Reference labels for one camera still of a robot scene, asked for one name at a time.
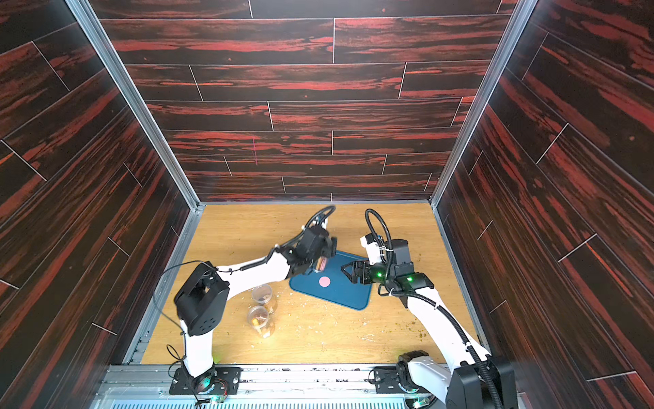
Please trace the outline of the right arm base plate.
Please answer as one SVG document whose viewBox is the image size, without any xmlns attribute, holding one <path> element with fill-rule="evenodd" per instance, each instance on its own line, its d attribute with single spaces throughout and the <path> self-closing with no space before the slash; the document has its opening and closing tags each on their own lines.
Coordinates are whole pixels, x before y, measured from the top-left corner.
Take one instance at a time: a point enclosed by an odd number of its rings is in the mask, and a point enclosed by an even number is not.
<svg viewBox="0 0 654 409">
<path fill-rule="evenodd" d="M 408 374 L 399 374 L 397 366 L 374 366 L 367 380 L 378 395 L 430 395 L 425 388 L 413 384 Z"/>
</svg>

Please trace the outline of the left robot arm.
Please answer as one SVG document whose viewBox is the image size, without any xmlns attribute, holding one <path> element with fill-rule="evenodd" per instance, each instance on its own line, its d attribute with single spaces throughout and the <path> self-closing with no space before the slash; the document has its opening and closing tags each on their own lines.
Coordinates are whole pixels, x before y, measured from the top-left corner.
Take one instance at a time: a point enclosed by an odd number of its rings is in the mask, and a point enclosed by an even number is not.
<svg viewBox="0 0 654 409">
<path fill-rule="evenodd" d="M 327 206 L 315 213 L 298 235 L 275 245 L 265 257 L 223 267 L 197 262 L 174 297 L 184 340 L 184 355 L 176 359 L 181 364 L 178 382 L 194 396 L 213 394 L 227 384 L 216 374 L 212 342 L 228 301 L 257 286 L 324 270 L 337 253 L 337 238 L 326 229 L 335 210 L 335 206 Z"/>
</svg>

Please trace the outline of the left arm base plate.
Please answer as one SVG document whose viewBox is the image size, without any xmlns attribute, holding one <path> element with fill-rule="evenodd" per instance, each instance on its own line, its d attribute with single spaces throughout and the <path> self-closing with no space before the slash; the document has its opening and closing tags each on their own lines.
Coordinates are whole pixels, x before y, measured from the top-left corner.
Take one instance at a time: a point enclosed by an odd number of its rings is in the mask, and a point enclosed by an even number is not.
<svg viewBox="0 0 654 409">
<path fill-rule="evenodd" d="M 170 385 L 171 395 L 236 395 L 242 375 L 241 367 L 214 366 L 209 371 L 192 377 L 185 366 L 177 368 Z"/>
</svg>

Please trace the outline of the clear jar with cookies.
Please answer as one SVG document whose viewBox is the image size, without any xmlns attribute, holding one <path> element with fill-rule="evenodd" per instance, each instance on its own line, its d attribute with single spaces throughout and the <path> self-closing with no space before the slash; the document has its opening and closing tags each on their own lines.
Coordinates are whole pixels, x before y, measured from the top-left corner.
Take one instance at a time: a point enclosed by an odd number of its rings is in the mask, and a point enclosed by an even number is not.
<svg viewBox="0 0 654 409">
<path fill-rule="evenodd" d="M 315 273 L 323 272 L 329 262 L 328 257 L 321 256 L 316 259 L 311 265 L 311 271 Z"/>
</svg>

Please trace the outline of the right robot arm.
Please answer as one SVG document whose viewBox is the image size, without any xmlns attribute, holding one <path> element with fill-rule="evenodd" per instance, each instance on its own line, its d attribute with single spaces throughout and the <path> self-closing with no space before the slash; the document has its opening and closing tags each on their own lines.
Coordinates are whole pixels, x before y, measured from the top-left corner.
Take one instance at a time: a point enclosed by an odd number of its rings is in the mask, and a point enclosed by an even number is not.
<svg viewBox="0 0 654 409">
<path fill-rule="evenodd" d="M 504 358 L 473 339 L 446 308 L 434 284 L 415 270 L 407 240 L 395 239 L 388 228 L 374 228 L 362 237 L 365 261 L 342 266 L 354 284 L 378 284 L 381 297 L 397 298 L 419 320 L 434 340 L 445 364 L 436 363 L 423 350 L 400 355 L 394 380 L 387 382 L 381 369 L 374 371 L 375 386 L 397 386 L 407 397 L 407 408 L 516 408 L 519 405 L 514 369 Z"/>
</svg>

